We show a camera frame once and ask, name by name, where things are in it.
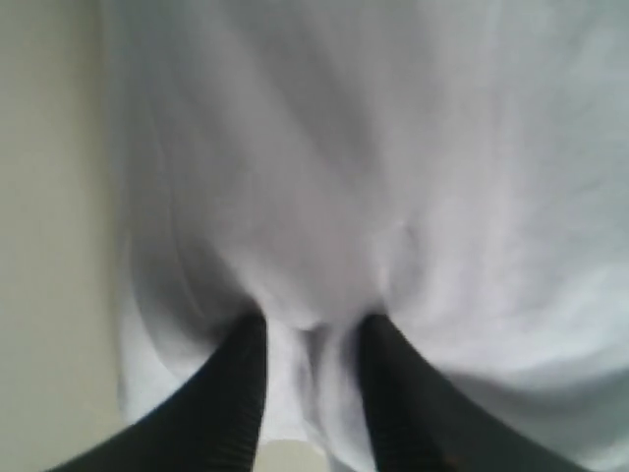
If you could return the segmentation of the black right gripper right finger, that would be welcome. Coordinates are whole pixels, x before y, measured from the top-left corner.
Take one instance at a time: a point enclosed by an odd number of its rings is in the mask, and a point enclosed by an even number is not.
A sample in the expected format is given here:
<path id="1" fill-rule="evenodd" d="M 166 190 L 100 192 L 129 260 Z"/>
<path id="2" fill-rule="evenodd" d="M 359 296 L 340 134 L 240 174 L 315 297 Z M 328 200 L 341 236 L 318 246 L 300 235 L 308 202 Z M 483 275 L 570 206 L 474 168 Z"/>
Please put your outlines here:
<path id="1" fill-rule="evenodd" d="M 458 390 L 387 315 L 358 327 L 360 393 L 379 471 L 576 471 Z"/>

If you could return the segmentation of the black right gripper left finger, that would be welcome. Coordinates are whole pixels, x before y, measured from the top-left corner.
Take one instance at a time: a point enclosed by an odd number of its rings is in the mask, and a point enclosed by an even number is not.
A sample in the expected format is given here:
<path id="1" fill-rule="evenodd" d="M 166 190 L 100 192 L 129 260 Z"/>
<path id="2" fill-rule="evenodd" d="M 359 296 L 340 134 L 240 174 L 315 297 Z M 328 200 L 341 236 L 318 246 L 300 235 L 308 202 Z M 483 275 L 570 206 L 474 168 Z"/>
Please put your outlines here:
<path id="1" fill-rule="evenodd" d="M 245 315 L 185 384 L 60 471 L 251 471 L 267 387 L 267 327 Z"/>

